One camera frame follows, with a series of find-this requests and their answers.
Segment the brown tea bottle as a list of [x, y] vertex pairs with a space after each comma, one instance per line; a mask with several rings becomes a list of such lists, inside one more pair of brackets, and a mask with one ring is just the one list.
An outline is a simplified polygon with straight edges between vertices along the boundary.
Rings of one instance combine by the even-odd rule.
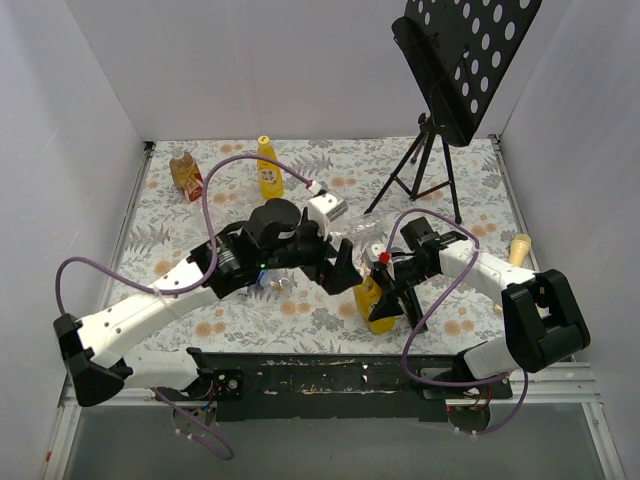
[[182, 147], [174, 147], [169, 168], [175, 187], [188, 202], [194, 202], [202, 196], [203, 177], [190, 152]]

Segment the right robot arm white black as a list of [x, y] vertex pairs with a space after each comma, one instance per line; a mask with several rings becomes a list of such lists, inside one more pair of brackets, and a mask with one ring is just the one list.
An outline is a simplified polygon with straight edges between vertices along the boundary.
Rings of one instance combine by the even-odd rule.
[[429, 211], [413, 212], [416, 219], [406, 225], [396, 223], [392, 229], [409, 247], [408, 258], [394, 261], [390, 245], [373, 254], [368, 279], [379, 295], [359, 306], [373, 331], [388, 331], [389, 319], [400, 315], [410, 320], [414, 334], [424, 331], [443, 301], [437, 299], [422, 310], [415, 288], [446, 275], [454, 280], [451, 290], [464, 283], [501, 307], [504, 334], [459, 352], [449, 374], [434, 379], [420, 379], [403, 352], [401, 366], [409, 378], [423, 385], [454, 388], [471, 398], [515, 370], [536, 373], [590, 345], [589, 329], [563, 273], [512, 265], [481, 252], [479, 240], [463, 227], [439, 234], [427, 220]]

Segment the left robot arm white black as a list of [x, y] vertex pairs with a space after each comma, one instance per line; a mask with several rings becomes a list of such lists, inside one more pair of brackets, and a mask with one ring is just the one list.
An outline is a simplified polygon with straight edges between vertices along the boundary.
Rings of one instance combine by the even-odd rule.
[[271, 199], [142, 292], [82, 318], [62, 314], [53, 326], [79, 405], [99, 405], [125, 388], [168, 387], [205, 398], [213, 377], [190, 353], [143, 353], [136, 346], [191, 311], [255, 284], [263, 271], [299, 268], [329, 295], [359, 284], [352, 242], [333, 246], [330, 235], [331, 222], [346, 210], [332, 193], [311, 198], [303, 209]]

